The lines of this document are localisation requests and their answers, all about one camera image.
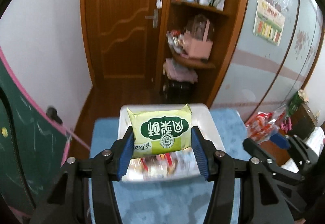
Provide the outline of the green pastry snack packet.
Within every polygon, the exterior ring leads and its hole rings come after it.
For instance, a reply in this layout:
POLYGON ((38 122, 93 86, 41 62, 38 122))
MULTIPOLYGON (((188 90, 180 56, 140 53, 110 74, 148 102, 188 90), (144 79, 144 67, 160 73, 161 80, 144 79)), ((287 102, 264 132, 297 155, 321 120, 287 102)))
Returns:
POLYGON ((127 112, 134 159, 191 147, 192 111, 188 104, 177 110, 133 112, 127 108, 127 112))

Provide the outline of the red white plastic bag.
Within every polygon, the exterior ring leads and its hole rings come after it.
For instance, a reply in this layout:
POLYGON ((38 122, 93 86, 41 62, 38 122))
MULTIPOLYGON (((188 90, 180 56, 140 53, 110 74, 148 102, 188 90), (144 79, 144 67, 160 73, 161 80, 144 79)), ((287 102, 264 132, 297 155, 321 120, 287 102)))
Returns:
POLYGON ((280 133, 280 123, 285 117, 286 110, 258 112, 245 123, 248 138, 257 144, 268 141, 273 134, 280 133))

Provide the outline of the white plastic storage bin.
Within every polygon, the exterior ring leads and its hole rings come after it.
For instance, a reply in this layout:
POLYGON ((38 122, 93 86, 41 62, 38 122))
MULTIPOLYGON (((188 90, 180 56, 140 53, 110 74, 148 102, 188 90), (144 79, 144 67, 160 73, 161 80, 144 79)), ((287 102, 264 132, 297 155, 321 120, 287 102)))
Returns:
MULTIPOLYGON (((125 105, 119 114, 118 139, 123 138, 131 121, 127 109, 133 113, 142 111, 164 111, 182 108, 181 104, 125 105)), ((190 104, 192 125, 197 126, 206 140, 213 142, 217 150, 225 151, 217 127, 212 119, 209 108, 202 103, 190 104)), ((200 172, 192 149, 132 159, 123 182, 171 181, 199 176, 200 172)))

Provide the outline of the blue plush table cover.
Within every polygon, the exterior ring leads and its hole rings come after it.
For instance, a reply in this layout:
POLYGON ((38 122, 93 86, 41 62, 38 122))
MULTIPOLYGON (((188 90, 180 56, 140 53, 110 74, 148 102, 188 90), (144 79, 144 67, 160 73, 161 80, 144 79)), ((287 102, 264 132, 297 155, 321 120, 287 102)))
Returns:
MULTIPOLYGON (((226 153, 249 160, 242 143, 246 127, 236 110, 211 110, 226 153)), ((202 176, 177 181, 114 182, 114 191, 123 223, 203 223, 213 183, 202 176)))

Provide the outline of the folded pink cloth stack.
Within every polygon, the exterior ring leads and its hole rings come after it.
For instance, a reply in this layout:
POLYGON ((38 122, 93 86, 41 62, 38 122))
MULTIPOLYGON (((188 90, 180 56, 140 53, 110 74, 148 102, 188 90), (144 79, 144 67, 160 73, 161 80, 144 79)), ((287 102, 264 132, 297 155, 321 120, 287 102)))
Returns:
POLYGON ((162 74, 169 80, 177 82, 197 83, 198 75, 195 70, 180 65, 173 58, 166 58, 163 64, 162 74))

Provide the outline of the pink basket with jar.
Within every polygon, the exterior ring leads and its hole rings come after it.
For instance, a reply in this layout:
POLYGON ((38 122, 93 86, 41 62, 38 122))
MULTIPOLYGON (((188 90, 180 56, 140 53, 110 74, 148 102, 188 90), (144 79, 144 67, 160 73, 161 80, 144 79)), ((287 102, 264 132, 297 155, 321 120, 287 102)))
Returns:
POLYGON ((208 60, 213 46, 214 26, 203 15, 189 20, 184 30, 184 50, 190 58, 208 60))

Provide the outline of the shiny wrappers on shelf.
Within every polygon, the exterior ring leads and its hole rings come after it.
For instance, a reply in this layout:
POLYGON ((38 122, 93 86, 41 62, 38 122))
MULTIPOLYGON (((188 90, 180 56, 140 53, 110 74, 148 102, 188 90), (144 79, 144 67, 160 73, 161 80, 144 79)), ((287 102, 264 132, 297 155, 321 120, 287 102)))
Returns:
POLYGON ((184 50, 184 35, 180 30, 171 30, 166 33, 167 43, 177 54, 186 54, 184 50))

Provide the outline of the wooden corner shelf unit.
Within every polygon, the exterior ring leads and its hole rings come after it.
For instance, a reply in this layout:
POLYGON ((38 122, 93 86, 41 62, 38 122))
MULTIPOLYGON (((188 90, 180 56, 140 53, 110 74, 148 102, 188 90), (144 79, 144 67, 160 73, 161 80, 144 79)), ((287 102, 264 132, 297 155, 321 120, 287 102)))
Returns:
POLYGON ((164 0, 156 87, 164 103, 211 106, 230 65, 248 0, 164 0))

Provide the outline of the brown wooden door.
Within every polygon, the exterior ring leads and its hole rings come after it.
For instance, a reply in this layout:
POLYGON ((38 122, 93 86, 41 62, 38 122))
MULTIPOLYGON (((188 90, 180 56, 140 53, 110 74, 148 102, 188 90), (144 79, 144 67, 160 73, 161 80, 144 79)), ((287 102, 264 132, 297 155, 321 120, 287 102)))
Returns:
POLYGON ((81 0, 88 66, 97 87, 154 86, 158 28, 145 17, 159 0, 81 0))

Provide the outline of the green chalkboard pink frame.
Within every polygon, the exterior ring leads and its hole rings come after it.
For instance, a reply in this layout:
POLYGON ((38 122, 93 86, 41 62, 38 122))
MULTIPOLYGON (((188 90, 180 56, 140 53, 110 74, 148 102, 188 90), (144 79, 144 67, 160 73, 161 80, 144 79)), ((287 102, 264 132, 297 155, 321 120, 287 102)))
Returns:
POLYGON ((1 54, 1 197, 30 218, 62 164, 79 146, 90 146, 50 119, 22 86, 1 54))

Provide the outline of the colourful wall chart poster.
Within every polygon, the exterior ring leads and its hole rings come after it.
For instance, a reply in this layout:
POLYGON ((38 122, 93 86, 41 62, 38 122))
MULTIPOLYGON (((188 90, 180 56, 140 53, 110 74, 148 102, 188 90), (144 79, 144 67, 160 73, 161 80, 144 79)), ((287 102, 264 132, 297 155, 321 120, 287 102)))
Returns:
POLYGON ((285 24, 285 16, 269 1, 257 0, 253 34, 279 46, 285 24))

